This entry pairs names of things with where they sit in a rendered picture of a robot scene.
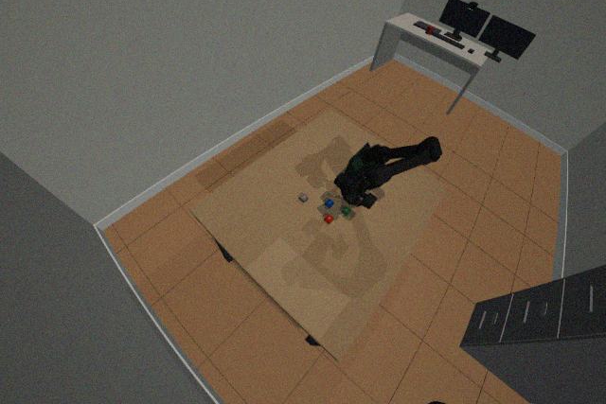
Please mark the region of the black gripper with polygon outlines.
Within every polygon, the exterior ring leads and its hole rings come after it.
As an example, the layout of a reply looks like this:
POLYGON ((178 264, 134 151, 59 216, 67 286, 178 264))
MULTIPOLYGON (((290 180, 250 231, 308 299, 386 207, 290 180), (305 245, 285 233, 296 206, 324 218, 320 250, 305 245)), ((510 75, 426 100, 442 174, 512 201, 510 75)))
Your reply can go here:
MULTIPOLYGON (((336 184, 336 185, 339 187, 339 183, 340 183, 341 181, 343 181, 343 180, 344 180, 346 177, 348 177, 348 176, 347 176, 345 173, 341 173, 341 174, 340 174, 340 175, 339 175, 339 176, 338 176, 338 177, 337 177, 337 178, 334 180, 334 183, 335 183, 335 184, 336 184)), ((340 187, 339 187, 339 188, 340 188, 340 187)), ((357 188, 357 189, 358 189, 358 190, 360 189, 360 190, 362 191, 362 196, 361 196, 361 197, 362 197, 363 199, 362 199, 362 200, 361 200, 361 201, 358 203, 358 205, 357 205, 356 207, 363 206, 363 207, 365 207, 366 209, 368 209, 368 208, 372 207, 372 206, 373 206, 373 204, 374 204, 374 203, 375 203, 375 202, 378 200, 378 199, 377 199, 377 197, 375 197, 373 194, 371 194, 371 193, 366 194, 366 193, 363 191, 363 188, 362 188, 362 187, 359 187, 359 188, 357 188)))

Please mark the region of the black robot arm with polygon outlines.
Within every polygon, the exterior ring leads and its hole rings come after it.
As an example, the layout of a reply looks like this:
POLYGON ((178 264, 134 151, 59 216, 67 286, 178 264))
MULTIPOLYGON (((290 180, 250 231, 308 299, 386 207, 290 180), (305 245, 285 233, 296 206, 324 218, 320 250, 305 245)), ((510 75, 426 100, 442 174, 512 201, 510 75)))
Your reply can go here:
POLYGON ((359 167, 356 174, 351 174, 339 183, 344 193, 343 199, 352 205, 357 205, 361 200, 363 190, 372 190, 387 183, 392 176, 402 173, 419 165, 426 166, 437 162, 442 154, 438 138, 430 136, 421 143, 411 146, 391 149, 387 146, 376 145, 369 149, 364 148, 359 154, 363 163, 374 161, 374 165, 359 167), (397 158, 399 160, 385 164, 388 160, 397 158), (403 158, 403 159, 401 159, 403 158), (367 182, 370 182, 370 185, 367 182))

